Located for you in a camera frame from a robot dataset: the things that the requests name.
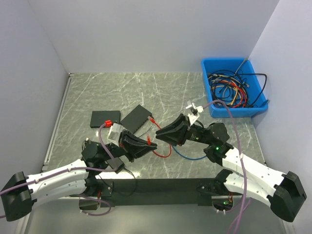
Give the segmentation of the black network switch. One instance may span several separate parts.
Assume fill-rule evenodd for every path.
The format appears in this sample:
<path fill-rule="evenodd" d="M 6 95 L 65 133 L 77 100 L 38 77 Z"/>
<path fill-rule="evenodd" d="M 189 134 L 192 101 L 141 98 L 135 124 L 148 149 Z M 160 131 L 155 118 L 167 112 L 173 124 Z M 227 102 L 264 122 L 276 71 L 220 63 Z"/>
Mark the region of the black network switch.
<path fill-rule="evenodd" d="M 99 128 L 106 121 L 120 123 L 120 111 L 93 111 L 90 120 L 91 128 Z"/>
<path fill-rule="evenodd" d="M 120 124 L 129 132 L 134 134 L 147 120 L 152 113 L 141 105 L 137 105 Z"/>

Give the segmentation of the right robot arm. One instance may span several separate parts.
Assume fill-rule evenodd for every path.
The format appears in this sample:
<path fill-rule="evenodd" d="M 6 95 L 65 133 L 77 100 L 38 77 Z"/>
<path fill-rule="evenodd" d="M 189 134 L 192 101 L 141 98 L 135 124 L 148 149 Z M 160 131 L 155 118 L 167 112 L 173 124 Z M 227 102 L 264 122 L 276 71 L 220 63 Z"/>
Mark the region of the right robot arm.
<path fill-rule="evenodd" d="M 307 199 L 297 174 L 276 171 L 240 155 L 239 150 L 227 142 L 230 137 L 223 123 L 212 123 L 203 128 L 191 124 L 189 117 L 180 114 L 173 123 L 158 130 L 156 138 L 172 146 L 181 146 L 187 140 L 207 145 L 203 150 L 206 157 L 223 170 L 212 184 L 199 186 L 202 194 L 245 194 L 269 206 L 275 215 L 287 222 L 294 221 Z"/>

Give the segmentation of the black power adapter with cord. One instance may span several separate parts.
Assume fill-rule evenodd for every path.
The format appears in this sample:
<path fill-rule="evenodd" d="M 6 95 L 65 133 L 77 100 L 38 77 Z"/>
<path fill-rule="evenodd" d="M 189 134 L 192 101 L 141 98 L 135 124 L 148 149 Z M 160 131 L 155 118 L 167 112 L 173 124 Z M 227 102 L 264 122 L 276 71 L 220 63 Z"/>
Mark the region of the black power adapter with cord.
<path fill-rule="evenodd" d="M 99 137 L 99 140 L 100 140 L 102 147 L 105 147 L 105 144 L 103 143 L 101 137 Z M 107 163 L 112 168 L 112 171 L 114 171 L 115 173 L 118 174 L 122 169 L 124 169 L 125 164 L 120 159 L 120 157 L 113 158 L 112 155 L 110 154 L 110 152 L 108 152 L 106 154 L 108 155 Z"/>

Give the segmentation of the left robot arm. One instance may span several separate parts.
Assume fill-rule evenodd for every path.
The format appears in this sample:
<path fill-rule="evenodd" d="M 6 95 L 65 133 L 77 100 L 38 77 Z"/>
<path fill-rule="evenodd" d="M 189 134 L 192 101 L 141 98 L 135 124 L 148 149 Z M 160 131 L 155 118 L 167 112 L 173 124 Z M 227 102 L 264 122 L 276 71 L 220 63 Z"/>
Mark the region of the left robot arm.
<path fill-rule="evenodd" d="M 18 220 L 32 209 L 61 197 L 95 196 L 102 189 L 96 176 L 102 172 L 119 173 L 124 167 L 121 156 L 130 162 L 157 149 L 157 144 L 123 130 L 116 143 L 102 144 L 85 140 L 82 158 L 47 172 L 25 175 L 15 173 L 0 192 L 5 218 Z"/>

